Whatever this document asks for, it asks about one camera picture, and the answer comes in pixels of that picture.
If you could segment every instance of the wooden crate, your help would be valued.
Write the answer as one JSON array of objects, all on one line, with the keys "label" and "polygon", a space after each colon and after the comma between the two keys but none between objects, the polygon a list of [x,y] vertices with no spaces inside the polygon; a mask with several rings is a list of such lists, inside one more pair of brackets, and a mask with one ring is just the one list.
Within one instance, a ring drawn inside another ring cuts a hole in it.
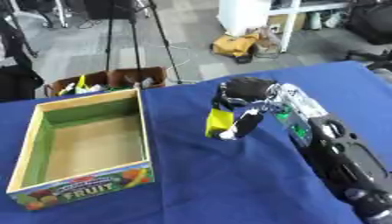
[{"label": "wooden crate", "polygon": [[7,193],[28,210],[154,181],[137,89],[37,105]]}]

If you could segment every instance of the table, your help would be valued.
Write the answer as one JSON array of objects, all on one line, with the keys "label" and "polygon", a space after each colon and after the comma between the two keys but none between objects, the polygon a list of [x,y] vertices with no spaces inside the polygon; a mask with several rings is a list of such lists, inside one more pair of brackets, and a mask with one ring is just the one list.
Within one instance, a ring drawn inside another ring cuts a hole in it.
[{"label": "table", "polygon": [[[246,75],[300,86],[344,120],[392,170],[392,88],[355,62]],[[225,78],[143,91],[157,182],[26,212],[5,194],[35,104],[0,104],[0,221],[19,223],[359,224],[293,148],[270,115],[246,138],[204,137],[216,85]]]}]

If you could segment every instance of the blue cloth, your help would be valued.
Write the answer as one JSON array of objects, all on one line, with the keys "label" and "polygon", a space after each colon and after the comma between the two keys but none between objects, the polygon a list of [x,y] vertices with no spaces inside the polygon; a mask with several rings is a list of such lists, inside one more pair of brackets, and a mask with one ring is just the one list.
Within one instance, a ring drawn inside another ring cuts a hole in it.
[{"label": "blue cloth", "polygon": [[[246,75],[298,85],[344,120],[391,170],[392,89],[360,64]],[[157,183],[38,212],[26,212],[4,191],[33,107],[46,100],[0,105],[1,223],[360,223],[270,115],[242,140],[204,137],[211,99],[224,80],[143,91]]]}]

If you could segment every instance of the cable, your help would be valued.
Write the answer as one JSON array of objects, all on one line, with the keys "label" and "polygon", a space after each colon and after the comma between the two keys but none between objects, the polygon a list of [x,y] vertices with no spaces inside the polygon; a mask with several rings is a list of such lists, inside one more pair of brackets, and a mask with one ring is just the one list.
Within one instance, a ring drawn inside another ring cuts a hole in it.
[{"label": "cable", "polygon": [[[153,44],[148,43],[148,42],[145,42],[145,41],[144,41],[143,43],[146,44],[146,45],[148,45],[148,46],[153,46],[153,47],[156,47],[156,48],[165,48],[164,45],[153,45]],[[180,47],[180,46],[175,46],[175,45],[169,45],[169,47],[170,47],[170,48],[173,48],[173,49],[177,49],[177,50],[187,50],[187,51],[188,51],[188,59],[186,59],[185,61],[183,61],[183,62],[181,62],[181,63],[179,63],[179,64],[176,64],[175,67],[181,67],[181,66],[183,66],[183,65],[185,65],[185,64],[187,64],[187,63],[189,63],[189,62],[192,61],[192,59],[191,59],[192,55],[191,55],[191,49],[190,49],[190,48],[187,48],[187,47]],[[168,68],[166,69],[166,72],[167,72],[167,77],[166,77],[166,78],[167,78],[167,80],[170,81],[170,82],[177,83],[176,80],[172,79],[172,78],[169,76],[170,71],[171,71],[173,68],[174,68],[173,66],[170,66],[170,67],[168,67]],[[182,81],[183,81],[184,83],[191,83],[191,84],[194,84],[194,83],[199,82],[199,80],[182,80]]]}]

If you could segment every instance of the robotic arm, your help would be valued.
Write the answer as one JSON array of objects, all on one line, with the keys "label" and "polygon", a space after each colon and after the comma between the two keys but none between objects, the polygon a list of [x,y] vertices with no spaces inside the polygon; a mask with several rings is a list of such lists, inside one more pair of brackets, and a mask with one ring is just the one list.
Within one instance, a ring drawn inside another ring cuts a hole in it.
[{"label": "robotic arm", "polygon": [[339,200],[368,224],[392,224],[392,176],[341,120],[299,87],[272,80],[234,78],[221,83],[213,109],[250,107],[228,129],[208,122],[220,140],[245,137],[270,112],[287,130],[307,164]]}]

